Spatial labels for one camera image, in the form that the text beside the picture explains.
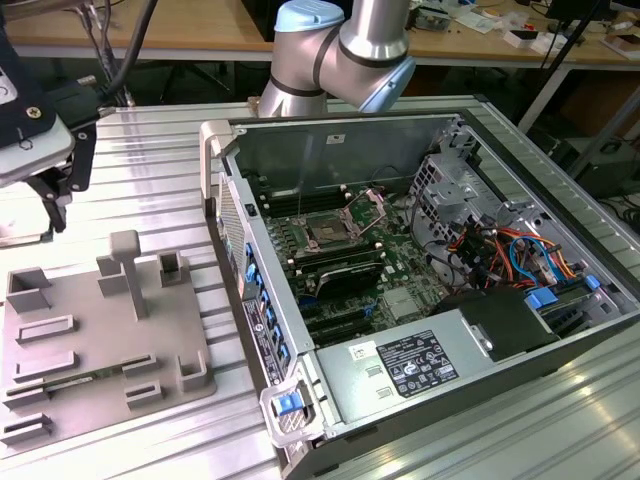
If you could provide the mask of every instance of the aluminum extrusion table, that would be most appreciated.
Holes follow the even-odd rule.
[[[470,109],[525,164],[537,168],[541,152],[491,105],[473,97],[411,99],[396,108],[437,107]],[[333,103],[331,108],[347,107]],[[200,124],[247,114],[240,104],[196,105],[123,110],[102,120],[92,186],[69,207],[68,230],[51,244],[0,250],[0,274],[37,264],[49,275],[64,275],[95,268],[93,259],[106,252],[107,235],[114,230],[137,229],[143,254],[180,249],[191,263],[218,383],[212,397],[9,458],[0,463],[3,480],[280,478],[200,205]],[[607,222],[614,220],[597,203],[563,198],[554,172],[538,173],[640,275],[635,238],[607,234]],[[29,205],[39,206],[24,185],[0,190],[0,211]],[[323,478],[632,479],[640,477],[639,438],[637,326],[555,374],[398,439]]]

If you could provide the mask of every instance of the sticker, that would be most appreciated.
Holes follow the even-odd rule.
[[[373,340],[359,343],[358,345],[352,345],[349,347],[349,353],[353,361],[362,360],[363,358],[373,357],[376,355],[376,342]]]
[[[396,390],[405,398],[459,376],[431,330],[380,345],[377,351]]]
[[[337,145],[339,143],[344,143],[346,135],[329,135],[327,137],[327,145]]]
[[[258,304],[255,300],[251,300],[243,303],[244,313],[251,327],[253,333],[253,340],[257,347],[258,354],[262,360],[262,366],[267,374],[270,385],[277,385],[282,381],[282,374],[280,373],[280,367],[273,355],[271,342],[267,336],[267,331],[262,324],[262,316],[258,309]]]

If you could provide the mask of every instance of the chip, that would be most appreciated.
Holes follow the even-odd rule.
[[[307,232],[312,240],[318,242],[318,245],[344,242],[350,239],[347,228],[336,217],[308,218]]]

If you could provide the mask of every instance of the paper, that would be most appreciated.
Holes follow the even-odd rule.
[[[496,24],[495,20],[483,17],[482,15],[478,15],[473,12],[465,13],[464,15],[456,18],[456,22],[480,33],[490,32]]]

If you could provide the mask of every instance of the white label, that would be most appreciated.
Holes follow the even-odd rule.
[[[373,357],[378,353],[376,351],[376,342],[370,340],[368,342],[359,343],[358,345],[352,345],[349,347],[349,353],[351,353],[351,357],[354,361]]]
[[[453,367],[451,365],[447,365],[446,367],[442,367],[439,372],[440,375],[444,375],[445,373],[449,373],[450,371],[453,370]]]
[[[329,135],[327,137],[327,145],[337,145],[339,143],[344,143],[344,138],[346,135]]]

